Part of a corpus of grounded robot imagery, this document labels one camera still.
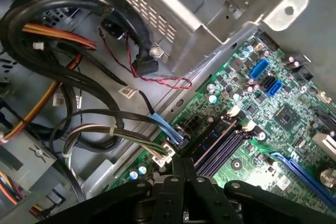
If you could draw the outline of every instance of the cable tie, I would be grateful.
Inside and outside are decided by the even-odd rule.
[[[69,158],[69,157],[72,156],[72,152],[70,152],[70,153],[68,153],[68,154],[62,152],[61,156],[62,156],[63,158]]]
[[[111,128],[110,128],[110,136],[114,136],[114,129],[115,128],[118,128],[117,126],[115,125],[112,125]]]

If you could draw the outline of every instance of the pcie slot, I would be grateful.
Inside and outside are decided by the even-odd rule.
[[[286,158],[278,152],[271,153],[271,156],[278,158],[295,175],[297,175],[305,185],[312,190],[330,209],[336,210],[336,198],[334,198],[321,184],[312,178],[304,169],[300,167],[292,158]]]

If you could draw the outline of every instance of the blue sata port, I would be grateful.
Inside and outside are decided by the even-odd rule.
[[[266,91],[266,94],[268,94],[270,97],[275,96],[276,93],[284,86],[281,81],[276,80],[271,87],[269,87]]]
[[[254,66],[254,68],[251,70],[248,76],[253,80],[257,80],[265,72],[268,66],[269,66],[268,60],[263,59]]]

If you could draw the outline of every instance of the chipset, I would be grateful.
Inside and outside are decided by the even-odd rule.
[[[286,131],[291,131],[301,117],[285,104],[274,116],[274,120]]]

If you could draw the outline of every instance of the screw hole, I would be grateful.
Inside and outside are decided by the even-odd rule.
[[[288,15],[288,16],[292,16],[294,14],[294,8],[292,6],[287,6],[285,8],[285,13]]]
[[[231,49],[235,49],[237,46],[238,46],[238,44],[237,44],[237,43],[234,43],[234,44],[231,46]]]
[[[176,106],[181,107],[183,105],[183,103],[184,103],[184,100],[180,99],[180,100],[177,101]]]
[[[231,216],[230,215],[223,215],[223,219],[224,220],[229,220],[229,219],[231,219]]]

